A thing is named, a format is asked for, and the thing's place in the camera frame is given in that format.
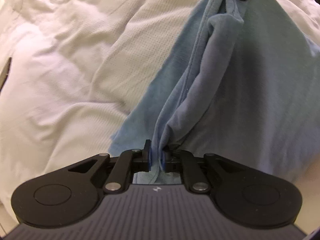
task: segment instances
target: white blanket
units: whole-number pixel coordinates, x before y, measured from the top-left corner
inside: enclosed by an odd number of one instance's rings
[[[12,64],[0,95],[0,201],[12,217],[19,184],[107,151],[198,1],[6,1],[0,68]],[[319,6],[278,1],[320,44]]]

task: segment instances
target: blue fabric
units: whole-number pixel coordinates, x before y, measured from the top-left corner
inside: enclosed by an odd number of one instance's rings
[[[320,153],[319,68],[320,48],[275,0],[202,0],[109,152],[152,139],[137,183],[179,182],[160,173],[166,145],[294,180]]]

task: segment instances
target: light blue cloth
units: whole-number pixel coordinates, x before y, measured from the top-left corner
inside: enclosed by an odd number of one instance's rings
[[[320,48],[280,5],[202,0],[109,152],[152,139],[136,183],[179,182],[159,175],[168,144],[294,180],[320,153],[319,124]]]

